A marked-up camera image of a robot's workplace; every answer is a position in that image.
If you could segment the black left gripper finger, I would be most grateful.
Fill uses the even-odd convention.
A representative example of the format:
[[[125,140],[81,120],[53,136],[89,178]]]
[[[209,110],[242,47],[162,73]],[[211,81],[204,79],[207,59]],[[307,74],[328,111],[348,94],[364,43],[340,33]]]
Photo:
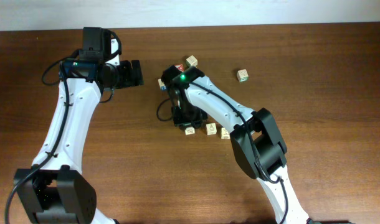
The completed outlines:
[[[144,80],[143,80],[143,73],[141,71],[140,61],[132,60],[131,65],[132,65],[131,76],[132,76],[134,85],[143,85]]]
[[[131,63],[128,60],[120,62],[118,67],[120,81],[118,83],[119,88],[127,88],[131,85]]]

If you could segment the blue D wooden block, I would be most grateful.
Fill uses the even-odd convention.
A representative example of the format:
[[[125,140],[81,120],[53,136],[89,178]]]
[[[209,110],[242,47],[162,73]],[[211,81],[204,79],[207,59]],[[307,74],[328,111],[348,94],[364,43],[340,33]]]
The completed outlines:
[[[191,135],[195,133],[195,129],[193,127],[187,127],[184,131],[185,135]]]

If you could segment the green B wooden block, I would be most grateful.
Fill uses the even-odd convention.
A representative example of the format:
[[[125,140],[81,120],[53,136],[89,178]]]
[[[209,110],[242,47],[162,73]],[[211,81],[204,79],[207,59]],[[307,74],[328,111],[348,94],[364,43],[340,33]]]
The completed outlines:
[[[222,139],[230,139],[230,133],[226,128],[221,128],[221,138]]]

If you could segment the green V wooden block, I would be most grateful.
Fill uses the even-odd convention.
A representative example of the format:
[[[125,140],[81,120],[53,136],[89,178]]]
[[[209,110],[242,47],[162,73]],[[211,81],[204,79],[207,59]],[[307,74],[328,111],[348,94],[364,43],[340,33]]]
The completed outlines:
[[[246,69],[238,70],[236,76],[239,82],[245,82],[249,79],[249,74]]]

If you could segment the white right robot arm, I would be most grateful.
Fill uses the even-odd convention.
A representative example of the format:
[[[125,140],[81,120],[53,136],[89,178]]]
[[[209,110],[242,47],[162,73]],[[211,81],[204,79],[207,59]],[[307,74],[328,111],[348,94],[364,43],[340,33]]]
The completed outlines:
[[[236,163],[260,183],[277,223],[312,223],[291,185],[287,146],[269,110],[241,105],[194,66],[180,71],[172,65],[163,71],[161,80],[172,104],[175,126],[200,128],[210,116],[228,131]]]

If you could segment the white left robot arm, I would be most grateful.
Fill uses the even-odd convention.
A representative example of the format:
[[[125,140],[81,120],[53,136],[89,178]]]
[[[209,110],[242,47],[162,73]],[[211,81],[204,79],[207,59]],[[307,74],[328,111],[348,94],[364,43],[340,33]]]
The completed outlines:
[[[83,149],[103,93],[143,85],[141,65],[120,60],[121,41],[111,30],[84,27],[82,37],[82,48],[54,62],[59,68],[57,106],[31,167],[15,173],[6,223],[14,195],[31,223],[117,223],[97,208],[96,191],[82,175]]]

